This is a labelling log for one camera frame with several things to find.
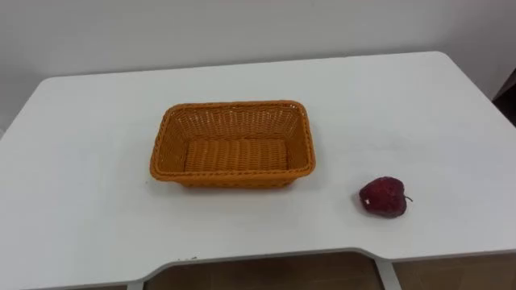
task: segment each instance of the apple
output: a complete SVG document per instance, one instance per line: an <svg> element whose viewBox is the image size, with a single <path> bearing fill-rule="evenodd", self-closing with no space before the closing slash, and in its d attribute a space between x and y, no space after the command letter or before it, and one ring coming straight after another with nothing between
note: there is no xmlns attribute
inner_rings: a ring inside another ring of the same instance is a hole
<svg viewBox="0 0 516 290"><path fill-rule="evenodd" d="M394 177L380 177L360 190L360 201L368 213L396 218L406 211L405 186Z"/></svg>

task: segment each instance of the wall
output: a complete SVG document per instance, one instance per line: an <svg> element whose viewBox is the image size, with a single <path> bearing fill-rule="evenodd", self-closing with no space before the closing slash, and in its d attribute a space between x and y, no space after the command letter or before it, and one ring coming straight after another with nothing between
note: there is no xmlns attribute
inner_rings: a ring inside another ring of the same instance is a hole
<svg viewBox="0 0 516 290"><path fill-rule="evenodd" d="M25 77L10 82L0 79L0 138L40 81Z"/></svg>
<svg viewBox="0 0 516 290"><path fill-rule="evenodd" d="M493 97L516 67L515 11L514 0L3 0L0 83L440 50ZM2 102L13 97L25 96Z"/></svg>

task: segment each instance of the basket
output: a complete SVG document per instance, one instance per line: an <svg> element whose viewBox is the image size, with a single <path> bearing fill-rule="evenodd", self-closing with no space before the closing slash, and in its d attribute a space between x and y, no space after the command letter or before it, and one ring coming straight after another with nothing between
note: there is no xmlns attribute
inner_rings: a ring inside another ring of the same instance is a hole
<svg viewBox="0 0 516 290"><path fill-rule="evenodd" d="M157 180L274 188L310 174L314 145L295 101L181 104L164 114L151 158Z"/></svg>

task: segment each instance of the basket bottom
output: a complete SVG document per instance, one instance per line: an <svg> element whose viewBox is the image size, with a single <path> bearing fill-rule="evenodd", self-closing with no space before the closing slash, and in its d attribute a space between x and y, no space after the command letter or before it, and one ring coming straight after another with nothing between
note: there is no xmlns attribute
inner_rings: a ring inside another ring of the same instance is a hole
<svg viewBox="0 0 516 290"><path fill-rule="evenodd" d="M193 140L186 152L187 172L285 170L282 139Z"/></svg>
<svg viewBox="0 0 516 290"><path fill-rule="evenodd" d="M229 189L275 189L285 187L293 182L290 180L227 180L227 181L189 181L181 182L185 187L204 187L204 188L229 188Z"/></svg>

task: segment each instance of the floor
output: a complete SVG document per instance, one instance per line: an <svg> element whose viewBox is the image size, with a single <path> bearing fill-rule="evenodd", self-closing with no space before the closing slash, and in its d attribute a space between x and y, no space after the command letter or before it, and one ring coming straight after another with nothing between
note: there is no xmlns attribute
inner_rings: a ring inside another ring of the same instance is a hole
<svg viewBox="0 0 516 290"><path fill-rule="evenodd" d="M395 263L394 267L403 290L516 290L516 254L404 262ZM336 253L171 267L145 286L145 290L165 289L381 290L382 287L371 259L355 253Z"/></svg>

